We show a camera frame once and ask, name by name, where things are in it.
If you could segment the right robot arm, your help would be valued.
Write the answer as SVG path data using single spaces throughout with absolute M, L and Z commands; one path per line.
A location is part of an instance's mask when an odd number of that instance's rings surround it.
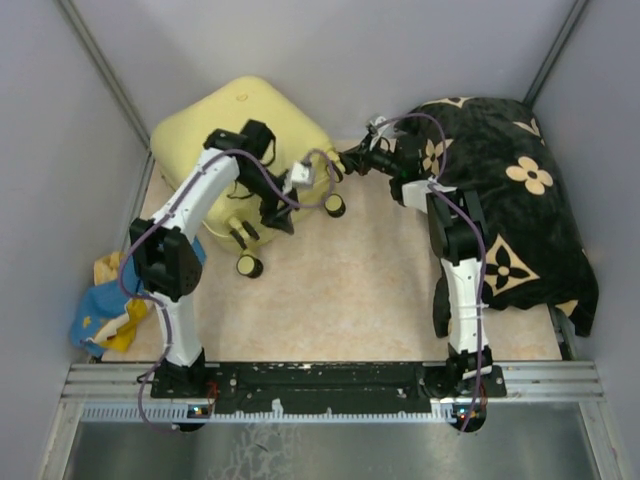
M 470 395 L 492 369 L 484 333 L 482 291 L 486 270 L 487 227 L 476 191 L 445 186 L 423 165 L 421 139 L 403 134 L 390 148 L 388 140 L 368 133 L 355 147 L 339 154 L 347 174 L 376 170 L 390 177 L 392 198 L 426 215 L 431 249 L 439 259 L 449 304 L 449 323 L 435 327 L 448 336 L 447 384 Z

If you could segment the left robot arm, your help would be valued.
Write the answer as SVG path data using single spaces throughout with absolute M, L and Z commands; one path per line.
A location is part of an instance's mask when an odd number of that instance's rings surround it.
M 284 205 L 297 197 L 283 192 L 284 175 L 275 176 L 261 163 L 275 140 L 266 124 L 252 119 L 238 133 L 214 130 L 173 196 L 152 218 L 137 218 L 129 228 L 135 273 L 164 322 L 166 352 L 160 364 L 172 372 L 174 387 L 186 396 L 201 394 L 208 384 L 193 303 L 203 271 L 193 247 L 200 224 L 225 190 L 239 183 L 260 199 L 263 226 L 294 233 Z

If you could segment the pale yellow suitcase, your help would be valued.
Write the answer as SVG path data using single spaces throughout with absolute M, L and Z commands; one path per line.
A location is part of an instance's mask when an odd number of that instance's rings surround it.
M 261 77 L 236 78 L 161 121 L 151 150 L 167 184 L 178 189 L 199 160 L 236 150 L 240 175 L 203 220 L 219 244 L 237 254 L 237 272 L 257 278 L 257 249 L 315 208 L 346 211 L 337 192 L 344 166 L 328 134 Z

